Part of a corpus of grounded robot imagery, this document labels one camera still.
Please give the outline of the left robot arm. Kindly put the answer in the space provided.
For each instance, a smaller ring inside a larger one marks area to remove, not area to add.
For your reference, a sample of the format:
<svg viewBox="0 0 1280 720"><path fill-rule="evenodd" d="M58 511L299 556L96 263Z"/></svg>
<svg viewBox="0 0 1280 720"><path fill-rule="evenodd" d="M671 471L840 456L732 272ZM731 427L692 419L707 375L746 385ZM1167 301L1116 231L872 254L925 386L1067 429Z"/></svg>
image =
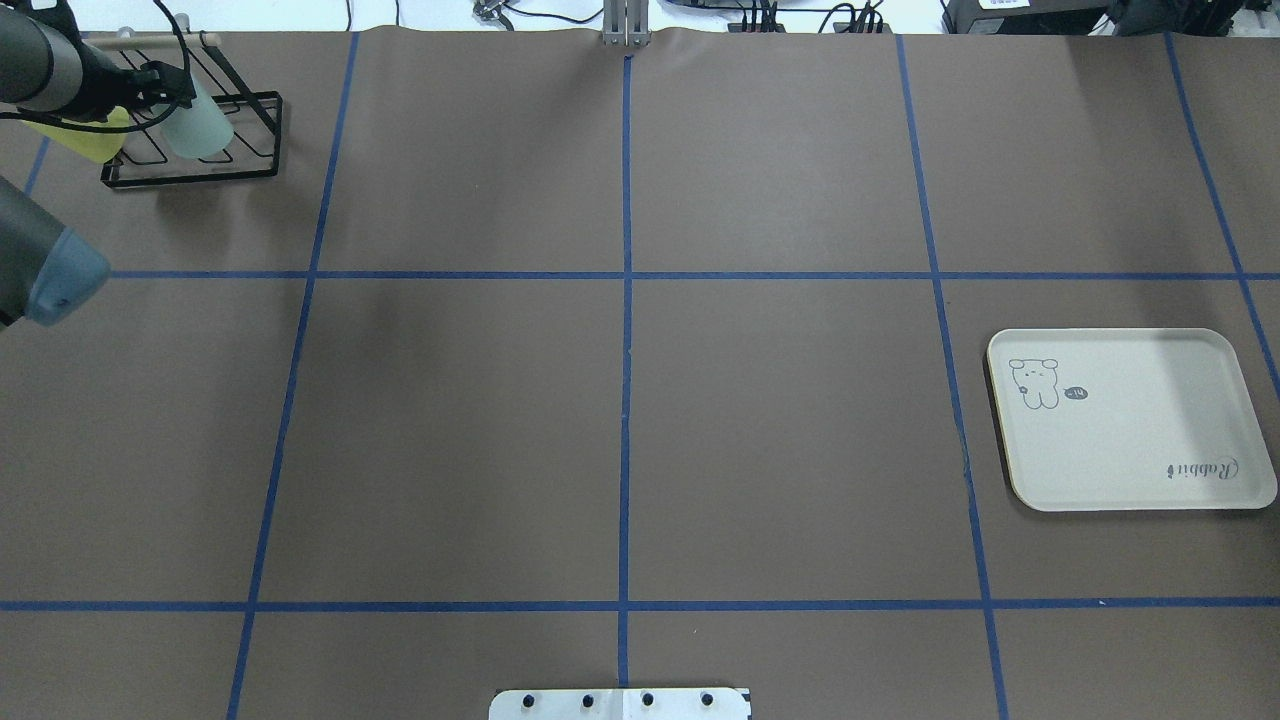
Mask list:
<svg viewBox="0 0 1280 720"><path fill-rule="evenodd" d="M123 136L159 126L192 106L189 50L174 14L169 22L182 67L147 61L119 67L81 36L65 1L38 10L31 1L3 3L4 120L88 135ZM1 319L54 325L108 281L108 259L67 223L9 179L1 182Z"/></svg>

